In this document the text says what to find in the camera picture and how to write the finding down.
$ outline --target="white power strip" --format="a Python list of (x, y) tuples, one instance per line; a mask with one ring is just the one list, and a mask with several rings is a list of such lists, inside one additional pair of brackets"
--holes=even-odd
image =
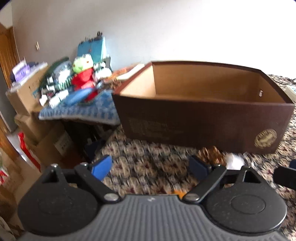
[(287, 85), (285, 93), (291, 98), (292, 101), (296, 102), (296, 86)]

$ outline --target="gray ridged panel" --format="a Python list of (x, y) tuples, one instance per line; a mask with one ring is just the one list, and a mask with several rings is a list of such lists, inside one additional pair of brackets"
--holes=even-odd
[(26, 233), (20, 241), (286, 241), (273, 232), (258, 237), (228, 233), (213, 225), (201, 207), (177, 196), (136, 196), (105, 205), (85, 228), (59, 237)]

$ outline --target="blue patterned blanket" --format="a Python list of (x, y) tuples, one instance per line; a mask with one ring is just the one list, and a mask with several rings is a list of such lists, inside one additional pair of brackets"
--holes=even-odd
[(40, 120), (75, 119), (108, 125), (120, 124), (112, 99), (112, 90), (104, 90), (89, 103), (65, 106), (62, 102), (52, 109), (47, 106), (39, 113)]

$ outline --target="stacked cardboard boxes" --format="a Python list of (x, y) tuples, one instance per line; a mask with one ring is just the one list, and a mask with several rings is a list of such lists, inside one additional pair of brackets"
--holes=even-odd
[(63, 159), (73, 150), (73, 142), (60, 121), (43, 121), (33, 111), (40, 107), (39, 85), (48, 68), (44, 68), (7, 97), (17, 115), (15, 122), (24, 132), (27, 148), (44, 166), (57, 163), (69, 167)]

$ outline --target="purple package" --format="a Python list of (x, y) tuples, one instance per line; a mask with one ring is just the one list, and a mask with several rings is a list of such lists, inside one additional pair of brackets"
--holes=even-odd
[(28, 74), (30, 74), (31, 68), (29, 65), (25, 65), (22, 67), (16, 74), (15, 80), (16, 82), (21, 82)]

